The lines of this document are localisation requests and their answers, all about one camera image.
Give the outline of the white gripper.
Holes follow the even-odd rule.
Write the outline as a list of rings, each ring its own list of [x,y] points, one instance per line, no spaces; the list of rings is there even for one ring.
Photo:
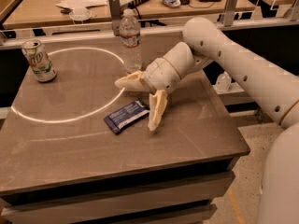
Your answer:
[[[147,66],[144,72],[136,71],[115,81],[119,89],[155,93],[149,96],[148,127],[155,131],[167,107],[167,96],[180,82],[180,76],[173,65],[164,58],[158,58]]]

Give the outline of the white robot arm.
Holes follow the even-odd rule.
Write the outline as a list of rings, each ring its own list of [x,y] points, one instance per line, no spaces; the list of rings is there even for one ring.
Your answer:
[[[186,22],[183,40],[145,71],[115,85],[149,93],[149,124],[162,119],[167,96],[189,73],[218,63],[282,129],[264,163],[256,224],[299,224],[299,78],[229,39],[202,17]]]

